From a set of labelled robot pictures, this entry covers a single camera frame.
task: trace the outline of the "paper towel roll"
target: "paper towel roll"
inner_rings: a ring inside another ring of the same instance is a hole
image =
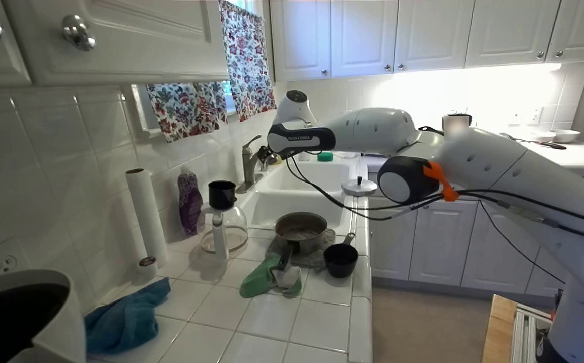
[[[136,168],[126,172],[126,181],[128,190],[131,192],[146,253],[158,260],[158,267],[163,267],[169,262],[169,252],[160,222],[158,204],[153,193],[151,175],[142,168]]]

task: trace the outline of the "beige floor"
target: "beige floor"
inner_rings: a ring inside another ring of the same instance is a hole
[[[479,363],[491,301],[373,288],[374,363]]]

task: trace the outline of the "gray mat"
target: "gray mat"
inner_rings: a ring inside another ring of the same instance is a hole
[[[326,269],[326,261],[323,259],[323,252],[334,243],[334,239],[336,238],[336,233],[331,230],[327,229],[326,233],[324,234],[325,240],[319,247],[319,250],[310,253],[309,255],[292,255],[291,263],[294,266],[300,267],[308,267],[310,269],[314,269],[316,272],[321,272]],[[287,247],[286,241],[281,241],[280,239],[275,238],[272,243],[269,245],[266,251],[266,256],[269,256],[271,253],[276,253],[278,255],[282,255],[283,251]]]

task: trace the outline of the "white double sink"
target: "white double sink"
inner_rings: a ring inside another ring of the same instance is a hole
[[[358,159],[334,158],[334,161],[297,161],[303,175],[317,184],[336,200],[352,207],[353,197],[342,192],[341,183],[356,179]],[[290,167],[299,175],[294,163]],[[245,196],[240,207],[247,215],[250,228],[273,229],[276,220],[291,212],[312,212],[328,222],[328,228],[338,236],[350,232],[352,212],[328,200],[310,184],[297,179],[283,161],[270,171]]]

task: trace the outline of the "faucet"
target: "faucet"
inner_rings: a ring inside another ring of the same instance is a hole
[[[256,154],[253,154],[251,151],[251,148],[249,147],[250,144],[254,140],[261,138],[261,136],[262,135],[256,135],[252,140],[243,145],[243,172],[245,173],[245,184],[248,185],[257,182],[255,179],[255,166],[258,161],[261,161],[261,163],[266,162],[267,156],[272,153],[266,146],[261,146]]]

